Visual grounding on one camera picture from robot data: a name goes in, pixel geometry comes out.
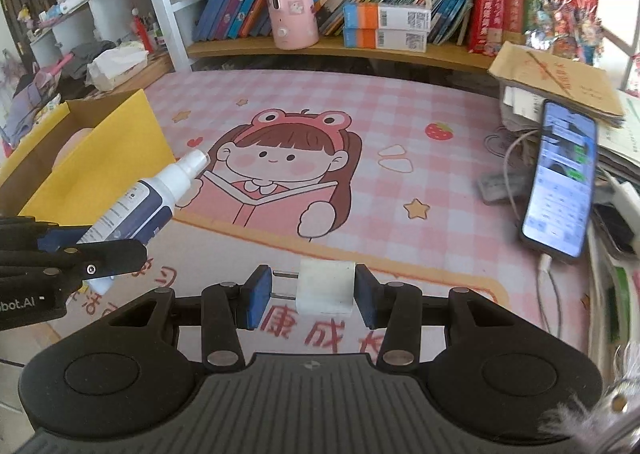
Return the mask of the small white charger cube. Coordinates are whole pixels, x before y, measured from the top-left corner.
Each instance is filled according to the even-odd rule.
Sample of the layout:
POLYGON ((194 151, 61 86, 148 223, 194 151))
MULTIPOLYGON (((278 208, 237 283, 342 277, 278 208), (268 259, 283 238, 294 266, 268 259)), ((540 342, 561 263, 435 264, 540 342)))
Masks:
POLYGON ((288 291, 273 285, 271 298, 292 302, 298 314, 351 316, 355 305, 356 263, 303 258, 297 272, 274 270, 273 281, 288 281, 288 291))

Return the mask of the white spray bottle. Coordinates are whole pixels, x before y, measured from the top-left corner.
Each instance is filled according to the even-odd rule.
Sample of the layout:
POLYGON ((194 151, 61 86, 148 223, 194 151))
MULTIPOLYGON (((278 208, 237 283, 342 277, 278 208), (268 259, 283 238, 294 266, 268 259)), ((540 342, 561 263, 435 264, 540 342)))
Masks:
POLYGON ((78 240, 79 244, 129 240, 148 244, 174 216, 178 202, 209 163, 190 151, 152 177, 139 180, 78 240))

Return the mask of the yellow cardboard box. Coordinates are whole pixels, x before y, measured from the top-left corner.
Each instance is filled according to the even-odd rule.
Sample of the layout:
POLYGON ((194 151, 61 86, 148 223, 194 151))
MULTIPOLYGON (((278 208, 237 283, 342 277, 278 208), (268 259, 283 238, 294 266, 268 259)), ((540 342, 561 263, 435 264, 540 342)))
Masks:
POLYGON ((1 165, 1 214, 91 226, 137 180, 174 161, 142 90, 68 101, 1 165), (62 146, 82 128, 92 133, 53 169, 62 146))

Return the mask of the pink cartoon table mat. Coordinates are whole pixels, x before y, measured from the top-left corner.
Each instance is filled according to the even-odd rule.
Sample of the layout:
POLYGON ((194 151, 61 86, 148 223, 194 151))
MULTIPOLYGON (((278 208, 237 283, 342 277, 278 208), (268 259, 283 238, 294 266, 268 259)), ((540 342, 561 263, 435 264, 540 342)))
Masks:
POLYGON ((146 97, 176 155, 209 166, 151 240, 142 269, 84 292, 54 328, 67 336, 154 287, 196 295, 258 264, 278 298, 246 351, 366 352, 383 336, 356 316, 311 316, 291 299, 304 257, 364 263, 383 281, 443 295, 465 286, 585 349, 589 275, 538 256, 508 205, 477 182, 515 164, 499 103, 457 89, 372 76, 232 70, 170 74, 146 97))

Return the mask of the tissue box with tissues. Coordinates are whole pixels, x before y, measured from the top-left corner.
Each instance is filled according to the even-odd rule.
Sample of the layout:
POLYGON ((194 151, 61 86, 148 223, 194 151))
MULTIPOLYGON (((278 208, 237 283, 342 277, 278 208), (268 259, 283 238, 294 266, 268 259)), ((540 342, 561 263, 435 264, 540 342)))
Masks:
POLYGON ((111 92, 142 72, 148 64, 149 52, 141 42, 125 42, 102 52, 87 65, 86 84, 99 92, 111 92))

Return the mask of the smartphone with lit screen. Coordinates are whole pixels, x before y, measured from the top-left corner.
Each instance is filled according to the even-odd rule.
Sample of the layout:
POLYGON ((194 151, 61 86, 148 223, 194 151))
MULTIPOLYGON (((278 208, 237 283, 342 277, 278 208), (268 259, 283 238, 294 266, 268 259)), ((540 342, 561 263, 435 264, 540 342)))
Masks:
POLYGON ((553 258, 573 262, 580 257, 597 164, 597 123, 545 100, 532 189, 520 227, 524 243, 553 258))

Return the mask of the lower orange blue white box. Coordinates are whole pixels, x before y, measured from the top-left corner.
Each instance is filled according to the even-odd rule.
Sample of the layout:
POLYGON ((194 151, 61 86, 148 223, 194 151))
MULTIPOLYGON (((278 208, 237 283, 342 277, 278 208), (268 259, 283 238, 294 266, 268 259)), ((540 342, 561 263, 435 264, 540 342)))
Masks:
POLYGON ((346 48, 392 50, 424 53, 427 33, 397 29, 344 29, 346 48))

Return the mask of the orange blue white box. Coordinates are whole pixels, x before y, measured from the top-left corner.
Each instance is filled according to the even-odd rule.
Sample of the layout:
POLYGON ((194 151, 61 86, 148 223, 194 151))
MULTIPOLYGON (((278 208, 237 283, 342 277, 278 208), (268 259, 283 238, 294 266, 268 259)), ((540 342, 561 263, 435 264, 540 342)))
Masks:
POLYGON ((431 30, 431 10, 404 4, 356 3, 343 6, 344 29, 431 30))
POLYGON ((344 29, 346 48, 392 50, 424 53, 427 33, 397 29, 344 29))

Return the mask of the red dictionary book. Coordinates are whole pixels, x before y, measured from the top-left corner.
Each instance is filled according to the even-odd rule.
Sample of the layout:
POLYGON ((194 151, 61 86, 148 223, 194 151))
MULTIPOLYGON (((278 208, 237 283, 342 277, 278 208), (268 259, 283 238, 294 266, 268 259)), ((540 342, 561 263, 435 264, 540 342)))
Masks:
POLYGON ((491 56, 502 46, 504 0, 474 0, 468 51, 491 56))

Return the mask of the upper orange blue white box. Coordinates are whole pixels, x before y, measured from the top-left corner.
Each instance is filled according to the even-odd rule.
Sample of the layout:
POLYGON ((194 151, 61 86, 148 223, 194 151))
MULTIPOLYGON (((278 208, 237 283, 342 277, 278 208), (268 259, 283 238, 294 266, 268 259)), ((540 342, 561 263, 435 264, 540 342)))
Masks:
POLYGON ((431 30, 431 10, 404 4, 356 3, 343 6, 344 29, 431 30))

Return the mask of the brown paper envelope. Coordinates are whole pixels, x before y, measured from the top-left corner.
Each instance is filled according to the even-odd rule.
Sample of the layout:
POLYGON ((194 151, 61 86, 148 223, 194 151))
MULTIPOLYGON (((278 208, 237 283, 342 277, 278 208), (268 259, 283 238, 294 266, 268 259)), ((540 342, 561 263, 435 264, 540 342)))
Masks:
POLYGON ((488 68, 498 81, 569 106, 612 127, 625 111, 604 70, 505 42, 488 68))

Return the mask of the pink cylindrical dispenser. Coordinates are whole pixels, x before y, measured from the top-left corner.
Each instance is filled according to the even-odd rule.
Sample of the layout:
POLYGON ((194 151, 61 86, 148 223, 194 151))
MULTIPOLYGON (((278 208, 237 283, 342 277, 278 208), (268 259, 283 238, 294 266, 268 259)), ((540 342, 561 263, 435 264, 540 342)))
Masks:
POLYGON ((278 49, 300 50, 319 41, 314 0, 268 0, 268 11, 278 49))

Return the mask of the white wall charger plug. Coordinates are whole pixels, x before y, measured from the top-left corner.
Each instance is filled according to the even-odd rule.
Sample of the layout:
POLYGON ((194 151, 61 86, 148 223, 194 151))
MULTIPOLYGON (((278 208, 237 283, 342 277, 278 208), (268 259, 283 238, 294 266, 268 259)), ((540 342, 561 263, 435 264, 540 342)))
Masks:
POLYGON ((611 181, 614 195, 612 203, 620 213, 628 226, 635 228, 639 225, 640 218, 640 197, 636 189, 630 182, 620 182, 616 179, 611 181))

